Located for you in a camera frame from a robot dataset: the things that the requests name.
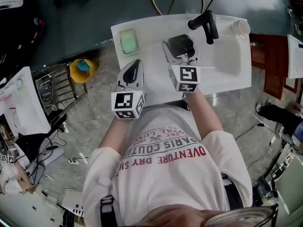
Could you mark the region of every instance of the sink basin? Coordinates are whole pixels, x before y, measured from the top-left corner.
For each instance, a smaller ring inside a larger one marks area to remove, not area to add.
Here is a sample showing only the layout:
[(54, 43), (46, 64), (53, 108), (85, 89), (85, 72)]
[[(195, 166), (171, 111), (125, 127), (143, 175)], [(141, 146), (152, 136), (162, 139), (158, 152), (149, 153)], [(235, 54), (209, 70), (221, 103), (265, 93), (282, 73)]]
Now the sink basin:
[[(145, 106), (180, 100), (182, 93), (176, 92), (169, 78), (169, 64), (166, 61), (162, 41), (177, 35), (190, 36), (201, 52), (201, 84), (206, 94), (235, 90), (251, 86), (250, 41), (235, 36), (231, 25), (242, 18), (216, 16), (219, 39), (214, 44), (206, 43), (202, 27), (188, 28), (187, 23), (199, 14), (179, 14), (149, 17), (111, 27), (120, 68), (140, 59), (143, 62)], [(127, 56), (123, 53), (119, 32), (134, 28), (139, 44), (139, 53)]]

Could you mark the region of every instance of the white box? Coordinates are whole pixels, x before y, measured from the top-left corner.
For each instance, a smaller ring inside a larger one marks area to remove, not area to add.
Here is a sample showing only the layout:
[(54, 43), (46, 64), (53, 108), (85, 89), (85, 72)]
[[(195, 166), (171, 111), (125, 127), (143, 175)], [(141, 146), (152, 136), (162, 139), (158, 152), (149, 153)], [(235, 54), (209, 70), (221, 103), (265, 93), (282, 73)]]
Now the white box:
[(193, 93), (200, 84), (201, 68), (198, 66), (171, 65), (169, 76), (177, 92)]
[(145, 104), (142, 91), (112, 93), (112, 111), (118, 119), (137, 119)]

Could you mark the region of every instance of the white cup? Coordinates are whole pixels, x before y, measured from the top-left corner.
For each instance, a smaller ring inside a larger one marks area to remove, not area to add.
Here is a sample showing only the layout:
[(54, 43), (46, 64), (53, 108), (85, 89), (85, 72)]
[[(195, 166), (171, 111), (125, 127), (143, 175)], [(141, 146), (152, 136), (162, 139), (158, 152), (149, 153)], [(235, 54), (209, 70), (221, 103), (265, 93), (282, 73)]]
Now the white cup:
[(250, 25), (247, 21), (238, 20), (232, 24), (232, 33), (238, 35), (242, 40), (246, 40), (246, 36), (250, 34)]

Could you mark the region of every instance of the trash bin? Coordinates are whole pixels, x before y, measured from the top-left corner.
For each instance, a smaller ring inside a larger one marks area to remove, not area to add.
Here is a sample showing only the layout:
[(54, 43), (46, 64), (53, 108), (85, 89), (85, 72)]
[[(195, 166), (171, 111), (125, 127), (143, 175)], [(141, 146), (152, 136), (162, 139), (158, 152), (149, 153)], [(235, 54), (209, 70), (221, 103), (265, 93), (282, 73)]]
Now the trash bin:
[[(85, 61), (89, 66), (89, 72), (81, 71), (78, 68), (78, 62)], [(85, 60), (85, 59), (76, 59), (70, 67), (71, 71), (71, 78), (76, 83), (84, 83), (86, 82), (90, 77), (92, 77), (98, 69), (98, 63), (92, 60)]]

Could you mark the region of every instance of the glasses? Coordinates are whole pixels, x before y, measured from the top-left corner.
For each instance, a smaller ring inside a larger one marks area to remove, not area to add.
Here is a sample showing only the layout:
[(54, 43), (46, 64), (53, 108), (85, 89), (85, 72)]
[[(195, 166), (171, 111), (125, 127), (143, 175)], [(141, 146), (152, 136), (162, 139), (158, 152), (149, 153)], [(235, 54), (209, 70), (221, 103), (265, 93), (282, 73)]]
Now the glasses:
[(205, 227), (274, 227), (278, 204), (268, 207), (250, 207), (225, 212), (208, 219)]

